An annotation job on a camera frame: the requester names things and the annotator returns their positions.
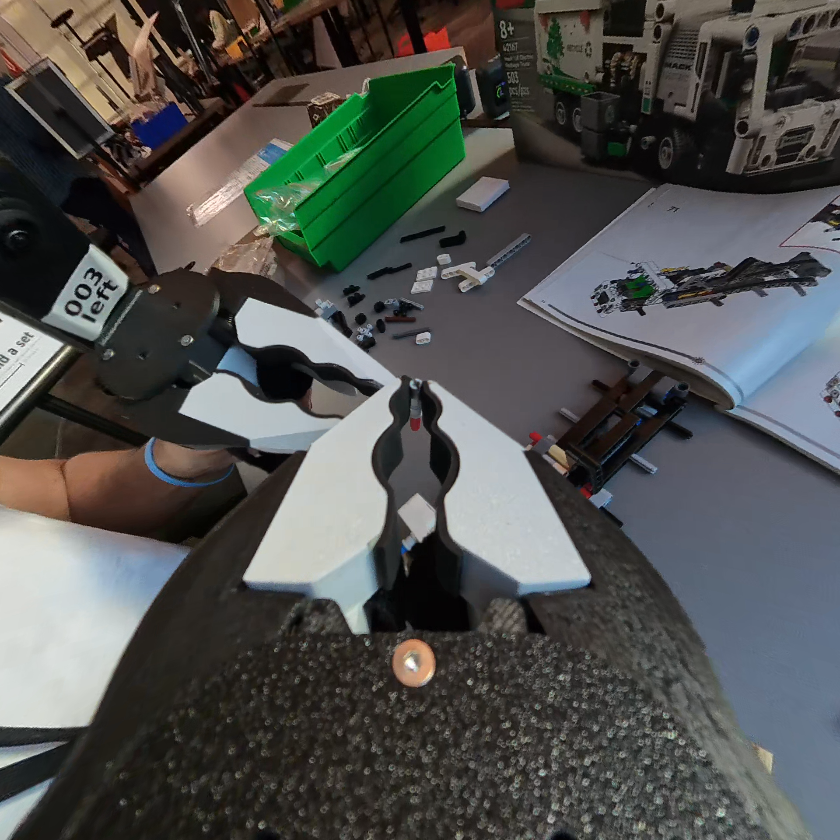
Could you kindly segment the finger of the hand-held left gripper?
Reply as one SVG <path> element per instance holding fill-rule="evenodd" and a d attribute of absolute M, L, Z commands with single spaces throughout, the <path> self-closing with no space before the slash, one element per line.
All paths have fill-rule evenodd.
<path fill-rule="evenodd" d="M 398 377 L 327 320 L 249 298 L 234 316 L 226 372 L 259 385 L 259 371 L 298 371 L 332 391 L 369 396 Z"/>
<path fill-rule="evenodd" d="M 343 420 L 312 413 L 291 400 L 265 401 L 249 390 L 247 381 L 227 372 L 191 388 L 178 413 L 216 430 L 217 437 L 235 438 L 235 447 L 271 454 L 308 450 Z"/>

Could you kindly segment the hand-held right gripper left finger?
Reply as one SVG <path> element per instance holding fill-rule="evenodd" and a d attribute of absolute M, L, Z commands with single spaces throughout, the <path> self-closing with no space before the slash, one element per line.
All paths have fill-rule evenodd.
<path fill-rule="evenodd" d="M 380 587 L 373 551 L 387 511 L 373 453 L 401 386 L 386 385 L 311 445 L 244 574 L 249 589 L 333 601 L 352 633 L 370 632 L 364 605 Z"/>

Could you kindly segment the small lego axle subassembly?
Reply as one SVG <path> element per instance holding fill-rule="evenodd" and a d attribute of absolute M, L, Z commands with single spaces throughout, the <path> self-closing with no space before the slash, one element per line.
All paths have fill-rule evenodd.
<path fill-rule="evenodd" d="M 413 432 L 419 431 L 423 425 L 421 390 L 421 380 L 412 379 L 409 382 L 409 427 Z M 402 555 L 407 555 L 433 532 L 436 525 L 436 512 L 422 496 L 415 494 L 399 508 L 397 514 L 407 527 L 407 535 L 402 540 Z"/>

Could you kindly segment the black lego truck chassis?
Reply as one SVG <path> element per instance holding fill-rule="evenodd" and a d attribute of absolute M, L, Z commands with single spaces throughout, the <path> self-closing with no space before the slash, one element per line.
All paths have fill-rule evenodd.
<path fill-rule="evenodd" d="M 526 450 L 539 454 L 595 508 L 621 524 L 609 511 L 613 494 L 608 484 L 629 465 L 655 476 L 658 468 L 642 452 L 660 433 L 692 438 L 677 422 L 690 387 L 638 360 L 628 362 L 615 384 L 591 384 L 600 396 L 593 407 L 581 416 L 561 409 L 569 428 L 560 437 L 531 433 Z"/>

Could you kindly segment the person's left forearm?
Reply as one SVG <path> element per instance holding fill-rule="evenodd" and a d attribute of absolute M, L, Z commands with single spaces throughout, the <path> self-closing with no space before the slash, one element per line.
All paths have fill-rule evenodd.
<path fill-rule="evenodd" d="M 156 440 L 154 457 L 159 467 L 184 480 L 213 480 L 238 462 L 226 449 Z M 156 479 L 144 463 L 145 445 L 66 459 L 3 456 L 2 506 L 138 537 L 185 532 L 197 499 L 215 486 L 181 489 Z"/>

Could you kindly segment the white lego panel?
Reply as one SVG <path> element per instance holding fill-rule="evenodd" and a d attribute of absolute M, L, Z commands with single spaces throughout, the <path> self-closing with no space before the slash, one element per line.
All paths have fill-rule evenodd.
<path fill-rule="evenodd" d="M 508 180 L 482 176 L 470 188 L 457 196 L 455 203 L 459 208 L 482 214 L 495 201 L 505 195 L 509 188 Z"/>

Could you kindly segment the lego truck box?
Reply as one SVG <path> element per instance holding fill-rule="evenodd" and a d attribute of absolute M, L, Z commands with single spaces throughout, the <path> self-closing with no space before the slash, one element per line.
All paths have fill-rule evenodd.
<path fill-rule="evenodd" d="M 491 8 L 522 159 L 736 193 L 838 184 L 838 1 Z"/>

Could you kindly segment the crumpled plastic bag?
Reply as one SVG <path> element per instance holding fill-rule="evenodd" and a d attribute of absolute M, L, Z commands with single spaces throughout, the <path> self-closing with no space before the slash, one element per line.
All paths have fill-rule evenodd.
<path fill-rule="evenodd" d="M 277 270 L 274 239 L 259 237 L 228 246 L 212 264 L 215 270 L 272 278 Z"/>

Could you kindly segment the clear plastic bag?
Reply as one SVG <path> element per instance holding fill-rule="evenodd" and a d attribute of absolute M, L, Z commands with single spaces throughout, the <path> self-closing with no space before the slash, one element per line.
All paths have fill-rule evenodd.
<path fill-rule="evenodd" d="M 257 191 L 250 205 L 259 220 L 258 234 L 276 237 L 300 231 L 298 207 L 312 192 L 311 184 L 298 182 Z"/>

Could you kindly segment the white paper sign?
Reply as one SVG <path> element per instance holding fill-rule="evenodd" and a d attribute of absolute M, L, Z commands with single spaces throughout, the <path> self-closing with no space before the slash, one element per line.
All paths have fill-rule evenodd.
<path fill-rule="evenodd" d="M 1 314 L 1 410 L 64 348 L 63 342 Z"/>

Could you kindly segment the metal stand pole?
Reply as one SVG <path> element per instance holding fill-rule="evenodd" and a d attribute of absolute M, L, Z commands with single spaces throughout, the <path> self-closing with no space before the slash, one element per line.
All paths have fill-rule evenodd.
<path fill-rule="evenodd" d="M 80 357 L 81 352 L 69 345 L 63 346 L 48 361 L 36 366 L 24 377 L 17 377 L 11 395 L 1 400 L 1 444 L 3 445 L 17 427 L 50 395 Z"/>

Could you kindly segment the clear sleeve with blue label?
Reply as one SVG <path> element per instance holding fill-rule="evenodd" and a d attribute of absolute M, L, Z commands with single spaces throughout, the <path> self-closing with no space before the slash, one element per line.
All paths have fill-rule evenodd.
<path fill-rule="evenodd" d="M 215 191 L 187 207 L 186 214 L 193 225 L 196 228 L 202 227 L 231 206 L 244 194 L 245 188 L 285 156 L 292 145 L 284 140 L 273 139 L 248 157 Z"/>

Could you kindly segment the green plastic bin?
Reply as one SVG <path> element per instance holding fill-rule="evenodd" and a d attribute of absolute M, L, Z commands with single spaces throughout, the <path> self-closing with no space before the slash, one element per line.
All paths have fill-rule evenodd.
<path fill-rule="evenodd" d="M 311 184 L 284 248 L 341 271 L 465 158 L 454 69 L 373 78 L 245 188 Z"/>

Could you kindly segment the blue storage bin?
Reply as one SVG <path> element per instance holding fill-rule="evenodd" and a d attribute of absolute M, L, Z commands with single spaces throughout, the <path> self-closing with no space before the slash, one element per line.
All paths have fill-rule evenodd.
<path fill-rule="evenodd" d="M 157 112 L 130 123 L 131 130 L 142 146 L 151 150 L 160 148 L 188 126 L 188 120 L 172 101 Z"/>

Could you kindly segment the dark device with green light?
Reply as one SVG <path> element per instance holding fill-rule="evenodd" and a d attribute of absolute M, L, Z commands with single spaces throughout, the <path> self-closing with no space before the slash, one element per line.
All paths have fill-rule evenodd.
<path fill-rule="evenodd" d="M 510 97 L 506 71 L 499 55 L 476 69 L 476 84 L 481 107 L 488 119 L 498 121 L 507 117 Z"/>

